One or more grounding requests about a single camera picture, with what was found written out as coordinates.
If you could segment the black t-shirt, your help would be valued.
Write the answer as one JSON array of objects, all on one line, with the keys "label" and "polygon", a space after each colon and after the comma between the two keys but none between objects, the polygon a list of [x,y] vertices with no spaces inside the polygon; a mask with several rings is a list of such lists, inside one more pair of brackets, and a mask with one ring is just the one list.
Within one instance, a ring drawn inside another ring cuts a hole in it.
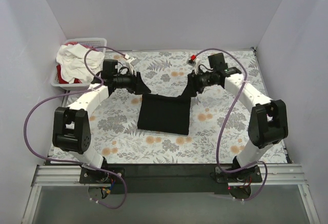
[{"label": "black t-shirt", "polygon": [[188,135],[191,98],[196,95],[195,85],[192,83],[190,76],[180,96],[168,97],[158,94],[144,94],[137,128],[154,132]]}]

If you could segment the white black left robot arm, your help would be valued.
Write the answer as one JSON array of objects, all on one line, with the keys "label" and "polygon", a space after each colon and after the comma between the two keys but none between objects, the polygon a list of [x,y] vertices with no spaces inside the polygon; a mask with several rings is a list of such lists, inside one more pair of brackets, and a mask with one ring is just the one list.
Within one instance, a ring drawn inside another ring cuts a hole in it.
[{"label": "white black left robot arm", "polygon": [[92,145],[89,116],[116,90],[125,89],[131,94],[149,94],[151,90],[134,71],[134,58],[128,58],[125,65],[118,68],[118,61],[105,59],[102,70],[94,75],[87,91],[67,107],[59,107],[54,112],[52,143],[54,147],[73,155],[87,175],[98,183],[108,183],[113,176],[107,172],[97,172],[108,164]]}]

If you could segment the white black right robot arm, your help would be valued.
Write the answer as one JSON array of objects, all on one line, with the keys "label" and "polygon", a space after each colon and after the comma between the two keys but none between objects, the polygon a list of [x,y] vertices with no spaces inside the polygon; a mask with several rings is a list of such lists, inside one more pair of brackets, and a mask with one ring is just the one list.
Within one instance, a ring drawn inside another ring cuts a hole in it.
[{"label": "white black right robot arm", "polygon": [[191,95],[201,94],[206,87],[222,86],[235,96],[233,105],[239,101],[250,113],[247,144],[229,168],[217,165],[216,175],[234,180],[250,178],[267,150],[288,136],[286,104],[280,99],[269,98],[249,84],[245,67],[229,67],[223,53],[210,55],[208,61],[207,71],[201,70],[197,55],[187,61],[194,68],[188,75]]}]

